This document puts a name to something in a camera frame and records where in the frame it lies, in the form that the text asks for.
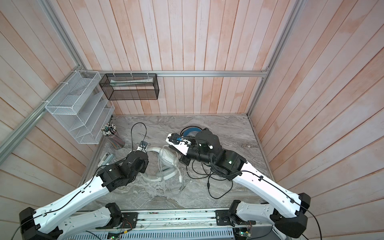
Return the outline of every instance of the black mesh basket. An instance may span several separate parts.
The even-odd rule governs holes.
[[[108,100],[156,100],[159,96],[156,74],[108,73],[100,86]]]

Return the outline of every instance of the wooden wall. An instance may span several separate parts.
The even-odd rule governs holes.
[[[0,141],[76,66],[37,0],[0,1]],[[49,114],[0,165],[0,232],[77,187],[92,156]],[[15,240],[20,240],[20,232]]]
[[[52,0],[90,70],[266,69],[295,0]],[[117,114],[245,113],[258,78],[159,78]]]
[[[251,116],[276,181],[312,197],[327,240],[384,239],[383,12],[309,0]]]

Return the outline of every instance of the pencil holder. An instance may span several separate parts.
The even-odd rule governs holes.
[[[120,137],[120,135],[117,131],[114,135],[112,135],[112,136],[107,135],[106,137],[111,142],[114,149],[121,149],[125,145],[124,140]]]

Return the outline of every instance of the gray marble surface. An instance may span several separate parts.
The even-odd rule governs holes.
[[[104,152],[114,153],[113,162],[124,158],[132,148],[131,127],[137,122],[143,122],[147,126],[145,141],[153,147],[166,145],[165,139],[169,133],[179,133],[186,126],[195,125],[208,127],[219,137],[220,143],[225,149],[233,150],[242,155],[252,163],[260,172],[270,176],[266,163],[261,154],[259,145],[251,129],[251,125],[245,115],[230,116],[140,116],[140,117],[117,117],[112,122],[117,125],[118,132],[126,144],[122,149],[112,150],[107,141]],[[133,145],[137,148],[138,143],[143,139],[145,128],[138,124],[133,129]],[[149,164],[146,172],[154,175],[158,171],[157,155],[149,152]],[[185,165],[179,163],[184,175],[185,188],[179,195],[177,193],[181,186],[178,175],[164,182],[146,181],[141,174],[136,180],[125,187],[120,187],[107,195],[89,203],[83,210],[96,210],[109,202],[118,204],[121,210],[132,209],[182,209],[182,208],[213,208],[229,207],[233,200],[242,200],[249,203],[264,202],[259,196],[246,187],[233,183],[232,190],[220,199],[213,199],[207,190],[207,178],[190,179],[186,173]],[[203,172],[201,163],[195,162],[194,169]],[[200,177],[188,167],[191,177]],[[219,197],[231,187],[231,182],[216,181],[210,179],[210,192],[212,196]]]

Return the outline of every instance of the marble tabletop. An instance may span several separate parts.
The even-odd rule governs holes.
[[[166,145],[165,139],[169,133],[179,133],[187,126],[195,125],[208,127],[213,134],[219,137],[223,148],[233,150],[246,158],[255,168],[266,176],[270,176],[266,163],[260,151],[260,147],[253,134],[250,122],[245,115],[227,116],[121,116],[112,120],[117,125],[120,136],[126,144],[122,149],[114,150],[109,141],[104,146],[104,152],[114,153],[116,162],[124,158],[132,148],[131,127],[137,122],[143,122],[147,127],[145,141],[153,147]],[[133,131],[133,147],[142,141],[145,135],[145,128],[142,124],[137,124]],[[157,155],[149,152],[149,164],[146,172],[154,175],[158,170]],[[232,190],[220,199],[213,199],[207,190],[207,178],[190,179],[186,172],[186,167],[179,163],[182,171],[185,187],[179,195],[181,186],[178,175],[163,181],[149,182],[139,174],[136,180],[125,187],[119,187],[115,191],[98,198],[86,205],[82,210],[96,210],[107,203],[115,202],[121,210],[134,209],[183,209],[183,208],[216,208],[229,207],[233,200],[241,200],[248,203],[264,202],[248,188],[233,183]],[[194,169],[203,173],[202,165],[194,163]],[[192,171],[191,165],[188,167],[191,177],[201,177]],[[216,181],[210,179],[210,192],[212,196],[219,197],[231,188],[231,181]]]

